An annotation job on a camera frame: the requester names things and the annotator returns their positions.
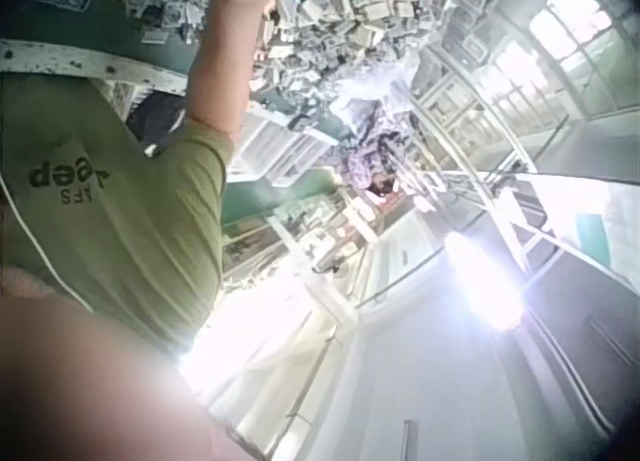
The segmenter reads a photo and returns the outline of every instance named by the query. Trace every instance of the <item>window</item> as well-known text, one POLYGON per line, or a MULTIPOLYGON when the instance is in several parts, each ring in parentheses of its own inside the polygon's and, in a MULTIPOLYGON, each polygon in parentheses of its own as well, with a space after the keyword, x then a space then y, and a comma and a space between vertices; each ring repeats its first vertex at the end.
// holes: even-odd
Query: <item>window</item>
POLYGON ((596 0, 549 0, 547 7, 533 18, 529 29, 555 59, 578 49, 572 37, 585 44, 611 26, 611 18, 596 0))

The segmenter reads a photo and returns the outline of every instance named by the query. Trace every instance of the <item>green surface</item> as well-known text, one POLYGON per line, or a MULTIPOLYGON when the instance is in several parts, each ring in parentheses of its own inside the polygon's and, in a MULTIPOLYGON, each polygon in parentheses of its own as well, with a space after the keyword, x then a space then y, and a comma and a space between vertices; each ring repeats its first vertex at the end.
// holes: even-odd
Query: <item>green surface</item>
POLYGON ((331 175, 322 169, 307 171, 291 188, 274 188, 266 179, 231 183, 222 202, 222 224, 268 212, 288 201, 335 190, 331 175))
POLYGON ((197 46, 178 36, 161 46, 141 44, 139 32, 139 22, 126 17, 122 0, 93 0, 84 13, 28 1, 0 6, 0 38, 92 49, 187 73, 197 46))

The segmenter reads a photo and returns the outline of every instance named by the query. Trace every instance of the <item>person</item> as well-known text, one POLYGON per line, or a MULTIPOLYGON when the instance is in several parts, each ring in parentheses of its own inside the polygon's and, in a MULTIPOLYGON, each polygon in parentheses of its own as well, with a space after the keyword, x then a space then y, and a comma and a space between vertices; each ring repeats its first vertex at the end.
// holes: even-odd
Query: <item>person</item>
POLYGON ((185 122, 154 158, 88 81, 0 78, 3 459, 252 459, 175 364, 221 282, 225 165, 269 1, 211 0, 185 122))

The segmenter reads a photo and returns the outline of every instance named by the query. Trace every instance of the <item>glass pane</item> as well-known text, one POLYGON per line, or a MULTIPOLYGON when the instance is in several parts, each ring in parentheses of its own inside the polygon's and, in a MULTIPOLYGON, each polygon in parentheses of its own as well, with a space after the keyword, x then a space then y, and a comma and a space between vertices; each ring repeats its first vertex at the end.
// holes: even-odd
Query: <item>glass pane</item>
POLYGON ((518 123, 518 130, 516 134, 531 134, 535 124, 537 124, 534 119, 535 113, 531 111, 529 105, 517 92, 512 93, 509 96, 509 101, 516 113, 516 121, 518 123))
POLYGON ((582 53, 574 53, 560 63, 591 114, 603 114, 615 109, 602 80, 593 72, 582 53))
POLYGON ((531 33, 556 59, 563 59, 577 49, 576 43, 549 11, 542 11, 529 24, 531 33))
POLYGON ((537 113, 536 122, 541 123, 544 127, 554 126, 556 118, 554 117, 545 98, 533 87, 532 84, 526 84, 522 87, 522 94, 528 99, 533 109, 537 113))
POLYGON ((585 47, 621 108, 640 103, 638 51, 613 29, 585 47))

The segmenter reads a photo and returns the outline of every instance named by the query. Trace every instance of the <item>green shirt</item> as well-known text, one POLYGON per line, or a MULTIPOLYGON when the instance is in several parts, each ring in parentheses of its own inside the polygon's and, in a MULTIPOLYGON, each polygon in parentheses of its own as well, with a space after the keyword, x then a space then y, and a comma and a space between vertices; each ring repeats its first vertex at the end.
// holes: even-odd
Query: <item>green shirt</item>
POLYGON ((1 171, 23 221, 5 222, 2 264, 186 352, 222 280, 231 141, 187 121, 147 158, 86 80, 4 75, 0 90, 1 171))

